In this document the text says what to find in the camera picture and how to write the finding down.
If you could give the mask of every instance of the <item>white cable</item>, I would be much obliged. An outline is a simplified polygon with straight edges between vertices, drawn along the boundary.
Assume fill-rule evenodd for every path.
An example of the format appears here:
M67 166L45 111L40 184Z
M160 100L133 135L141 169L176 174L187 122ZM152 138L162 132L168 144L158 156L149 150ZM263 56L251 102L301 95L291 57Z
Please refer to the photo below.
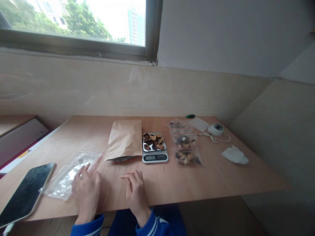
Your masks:
M219 140L219 141L221 141L221 142L229 142L230 140L231 140L231 136L229 136L229 140L221 140L221 139L218 139L217 137L215 137L215 136L213 136L213 135L211 135L210 133L205 133L205 132L203 132L203 133L199 133L198 134L199 136L200 135L205 135L205 136L207 136L207 137L213 137L214 139L217 139L217 140Z
M6 229L3 231L3 236L8 236L8 234L10 233L11 229L13 228L14 223L9 224Z

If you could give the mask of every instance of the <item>wooden table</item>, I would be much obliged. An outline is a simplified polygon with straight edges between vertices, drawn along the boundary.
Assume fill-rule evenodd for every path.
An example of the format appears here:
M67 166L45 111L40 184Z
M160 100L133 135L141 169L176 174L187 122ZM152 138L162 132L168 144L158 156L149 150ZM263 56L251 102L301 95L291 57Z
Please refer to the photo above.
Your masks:
M125 201L126 180L120 179L131 170L141 170L149 205L160 205L226 196L282 190L288 188L285 181L272 171L257 155L246 147L227 128L231 141L212 143L209 137L199 137L199 152L203 165L182 166L171 150L171 138L163 123L172 117L114 117L74 116L23 162L0 180L0 211L30 168L46 163L57 163L53 176L67 164L77 151L106 152L114 120L141 119L142 132L163 132L169 161L163 164L144 164L140 157L125 161L102 160L98 166L101 173L101 197L99 211L128 208ZM201 117L212 124L215 117ZM235 145L249 159L247 165L238 165L224 158L221 153ZM28 220L39 220L76 215L73 199L67 203L44 196Z
M20 127L21 125L25 124L35 117L35 115L1 115L0 137Z

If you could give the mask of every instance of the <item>white wall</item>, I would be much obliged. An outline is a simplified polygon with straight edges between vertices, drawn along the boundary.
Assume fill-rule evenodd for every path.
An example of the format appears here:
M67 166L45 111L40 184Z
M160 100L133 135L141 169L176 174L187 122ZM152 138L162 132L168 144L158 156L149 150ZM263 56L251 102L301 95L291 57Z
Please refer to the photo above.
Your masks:
M273 77L313 39L307 0L164 0L158 65Z
M272 82L230 129L292 189L243 196L270 236L315 234L315 86Z
M271 82L187 69L0 53L0 114L236 118Z
M282 72L281 76L308 84L315 84L315 42L305 49Z

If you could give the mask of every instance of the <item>smartphone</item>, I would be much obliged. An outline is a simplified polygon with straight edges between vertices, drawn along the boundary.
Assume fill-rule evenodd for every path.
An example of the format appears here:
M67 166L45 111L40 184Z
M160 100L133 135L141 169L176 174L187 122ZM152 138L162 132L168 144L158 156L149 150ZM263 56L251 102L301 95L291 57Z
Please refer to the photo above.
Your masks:
M49 163L27 172L0 215L0 228L20 221L35 211L42 195L39 189L48 182L55 165Z

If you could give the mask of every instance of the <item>blue jacket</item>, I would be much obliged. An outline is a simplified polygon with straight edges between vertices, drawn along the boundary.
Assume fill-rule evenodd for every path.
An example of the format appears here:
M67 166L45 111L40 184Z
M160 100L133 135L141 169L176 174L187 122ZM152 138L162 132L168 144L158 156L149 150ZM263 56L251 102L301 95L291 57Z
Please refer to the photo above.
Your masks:
M103 220L104 215L100 214L90 223L74 225L72 227L71 236L98 236L102 229ZM155 216L153 211L145 226L140 228L139 224L137 224L135 231L138 236L174 236L169 223L166 220Z

